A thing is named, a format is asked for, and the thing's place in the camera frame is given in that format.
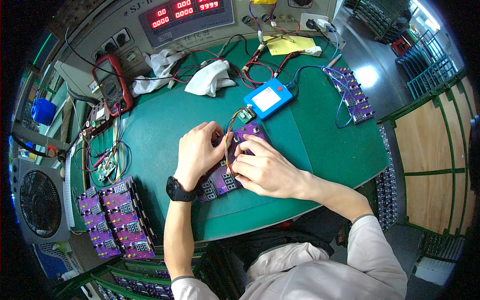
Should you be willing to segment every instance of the fan grille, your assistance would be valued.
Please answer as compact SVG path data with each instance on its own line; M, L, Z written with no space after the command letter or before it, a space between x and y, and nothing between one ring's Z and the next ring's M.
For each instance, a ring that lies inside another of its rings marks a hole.
M53 181L42 171L31 170L20 185L20 207L25 221L36 235L51 238L60 227L61 203Z

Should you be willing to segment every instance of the hand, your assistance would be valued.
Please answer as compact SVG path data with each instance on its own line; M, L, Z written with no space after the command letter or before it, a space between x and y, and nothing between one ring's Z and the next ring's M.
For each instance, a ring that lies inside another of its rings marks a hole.
M223 136L222 142L212 146L212 140ZM230 146L233 133L228 135ZM217 122L204 122L186 133L179 142L179 162L175 177L186 192L192 191L200 177L225 155L225 136Z
M309 172L294 167L265 140L249 134L243 138L246 141L237 146L232 164L233 171L241 174L236 179L243 187L261 196L305 199ZM242 154L245 150L255 156Z

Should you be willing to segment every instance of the red multimeter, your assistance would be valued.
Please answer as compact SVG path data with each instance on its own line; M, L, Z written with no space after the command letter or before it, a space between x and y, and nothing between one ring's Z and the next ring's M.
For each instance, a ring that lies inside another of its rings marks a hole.
M123 74L117 57L112 54L107 54L97 60L95 65L96 66L92 68L92 75L102 92L110 115L115 117L119 112L129 110L133 104L132 95L128 90L125 80L119 77ZM107 73L99 68L116 73L117 75Z

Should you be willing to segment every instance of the workbench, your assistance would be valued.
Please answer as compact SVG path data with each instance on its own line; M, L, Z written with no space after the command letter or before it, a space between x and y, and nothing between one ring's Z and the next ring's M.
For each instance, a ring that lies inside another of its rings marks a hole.
M322 38L315 38L315 43L324 50L321 57L300 55L289 60L285 70L293 76L297 68L322 65L333 55L335 45ZM257 47L256 38L248 40L251 54ZM217 46L209 50L218 53L220 48ZM243 41L230 43L224 56L240 69L250 59L245 54ZM210 53L195 52L182 66L200 64L211 58L214 57ZM284 56L271 56L265 48L260 58L279 65ZM347 64L342 58L334 66L347 67ZM256 81L266 81L271 74L267 68L257 65L251 68L250 76ZM215 120L224 127L231 115L244 106L243 97L252 91L241 83L239 77L230 77L237 85L218 90L216 97L186 93L186 84L176 83L171 90L164 86L137 97L135 107L121 117L121 140L132 151L127 174L133 175L160 243L170 201L165 184L177 166L179 139L204 121ZM291 80L285 72L278 79L283 84ZM388 165L388 156L375 120L369 119L358 125L352 121L347 127L338 129L334 119L341 97L331 81L320 69L307 68L300 72L297 83L300 93L295 99L268 119L256 119L272 146L296 167L351 188L379 174ZM295 95L293 85L290 91ZM344 124L348 119L348 111L343 105L339 124ZM240 120L235 120L233 129L242 125ZM111 127L94 139L92 147L96 150L110 148L112 138ZM81 155L78 156L77 161L80 162ZM76 191L83 191L82 175L74 163L71 172L72 186ZM194 240L215 240L238 235L317 207L319 204L312 201L264 197L239 188L205 204L193 203ZM79 224L75 230L84 230L81 217L76 215L75 219Z

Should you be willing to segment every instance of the red led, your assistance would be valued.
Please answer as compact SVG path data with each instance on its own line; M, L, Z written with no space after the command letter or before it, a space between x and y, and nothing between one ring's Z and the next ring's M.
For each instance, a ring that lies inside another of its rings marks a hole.
M182 7L185 7L187 5L191 5L192 4L192 0L185 0L185 1L182 1L182 2L178 2L177 3L177 8L182 8Z
M211 8L215 8L215 7L218 7L218 1L205 3L205 4L200 4L200 10L201 11L208 10L208 9L211 9Z
M184 9L183 11L176 12L175 13L175 18L178 19L178 18L187 16L187 15L192 14L192 13L193 13L193 8L190 7L190 8Z
M163 15L166 14L166 13L167 13L167 9L164 8L164 9L162 9L162 10L157 11L157 12L156 12L156 15L159 16L159 17L161 17L161 16L163 16Z
M168 17L163 17L163 18L161 18L160 20L153 22L153 23L152 23L152 28L157 28L157 27L159 27L159 26L161 26L161 25L163 25L163 24L166 24L166 23L168 23L168 22L170 22L170 18L168 18Z

